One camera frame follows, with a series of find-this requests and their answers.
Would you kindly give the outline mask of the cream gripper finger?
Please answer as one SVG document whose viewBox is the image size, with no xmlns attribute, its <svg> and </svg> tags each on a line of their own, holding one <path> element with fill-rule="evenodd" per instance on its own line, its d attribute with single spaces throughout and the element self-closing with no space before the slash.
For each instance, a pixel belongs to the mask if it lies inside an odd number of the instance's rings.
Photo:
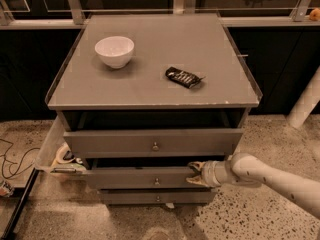
<svg viewBox="0 0 320 240">
<path fill-rule="evenodd" d="M 207 187 L 208 184 L 202 179 L 200 175 L 194 176 L 194 177 L 188 177 L 186 181 L 190 184 L 195 184 L 199 186 Z"/>
<path fill-rule="evenodd" d="M 200 174 L 202 172 L 202 168 L 205 163 L 200 161 L 193 161 L 188 163 L 188 167 L 192 169 L 196 174 Z"/>
</svg>

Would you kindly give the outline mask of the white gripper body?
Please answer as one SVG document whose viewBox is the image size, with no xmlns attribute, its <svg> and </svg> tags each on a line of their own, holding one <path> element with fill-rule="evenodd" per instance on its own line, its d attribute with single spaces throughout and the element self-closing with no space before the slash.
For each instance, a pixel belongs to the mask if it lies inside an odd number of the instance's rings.
<svg viewBox="0 0 320 240">
<path fill-rule="evenodd" d="M 210 187 L 219 187 L 227 182 L 227 171 L 222 161 L 207 161 L 201 172 L 202 179 Z"/>
</svg>

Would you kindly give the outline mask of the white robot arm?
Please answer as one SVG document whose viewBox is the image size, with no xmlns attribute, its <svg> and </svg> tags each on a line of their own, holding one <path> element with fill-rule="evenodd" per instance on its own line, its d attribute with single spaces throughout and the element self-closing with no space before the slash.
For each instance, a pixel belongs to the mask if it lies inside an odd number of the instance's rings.
<svg viewBox="0 0 320 240">
<path fill-rule="evenodd" d="M 251 154 L 237 153 L 226 161 L 193 161 L 188 166 L 195 172 L 186 179 L 188 183 L 204 187 L 264 184 L 320 218 L 319 182 L 271 167 Z"/>
</svg>

